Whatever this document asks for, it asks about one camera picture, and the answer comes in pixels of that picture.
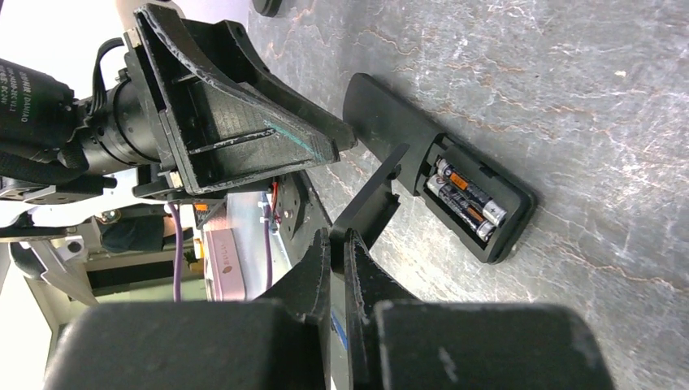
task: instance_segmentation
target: black cable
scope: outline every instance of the black cable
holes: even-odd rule
[[[98,48],[96,55],[96,65],[93,67],[93,96],[91,97],[91,109],[89,116],[94,116],[107,103],[106,85],[103,81],[103,73],[101,71],[101,60],[105,55],[116,47],[124,46],[122,38],[112,38],[105,41],[101,47]]]
[[[59,163],[44,164],[0,151],[0,176],[36,184],[66,184],[84,173]]]

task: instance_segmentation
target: screw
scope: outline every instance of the screw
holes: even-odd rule
[[[69,244],[67,244],[67,249],[73,254],[78,254],[81,250],[81,244],[76,241],[72,241]]]

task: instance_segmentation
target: wire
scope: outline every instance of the wire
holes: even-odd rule
[[[98,53],[96,54],[96,65],[93,67],[93,96],[91,97],[91,108],[89,109],[89,116],[94,116],[98,110],[103,108],[107,104],[107,91],[106,85],[103,81],[103,73],[101,71],[101,60],[115,47],[124,46],[122,38],[112,38],[109,39],[98,48]]]
[[[182,262],[184,261],[184,234],[182,233],[182,219],[176,206],[169,202],[170,214],[175,221],[175,270],[172,273],[172,297],[175,302],[182,301]]]
[[[332,326],[335,328],[335,333],[337,333],[337,338],[340,339],[340,343],[344,346],[344,350],[347,350],[347,333],[345,333],[345,329],[342,327],[342,324],[340,321],[337,320],[337,317],[335,316],[335,312],[330,310],[330,321],[332,322]]]
[[[271,250],[271,212],[272,209],[268,205],[265,205],[263,207],[263,240],[266,244],[266,291],[273,287],[273,253]]]

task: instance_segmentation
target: countertop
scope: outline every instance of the countertop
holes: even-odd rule
[[[689,388],[689,2],[286,0],[249,16],[271,71],[341,115],[367,72],[539,196],[485,266],[401,187],[374,257],[427,301],[575,309],[617,388]],[[336,217],[379,161],[310,170]]]

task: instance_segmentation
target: black plastic mount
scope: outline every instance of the black plastic mount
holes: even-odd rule
[[[521,236],[536,208],[536,197],[524,183],[478,150],[457,141],[418,109],[396,96],[373,77],[358,73],[349,82],[344,99],[344,121],[357,138],[381,161],[400,143],[410,145],[401,159],[400,183],[428,208],[480,261],[503,261]],[[481,241],[425,186],[435,173],[434,164],[445,158],[470,181],[489,193],[507,210],[505,221],[488,243]]]
[[[349,125],[270,73],[241,24],[151,4],[135,16],[125,61],[170,189],[217,192],[336,162],[356,145]]]

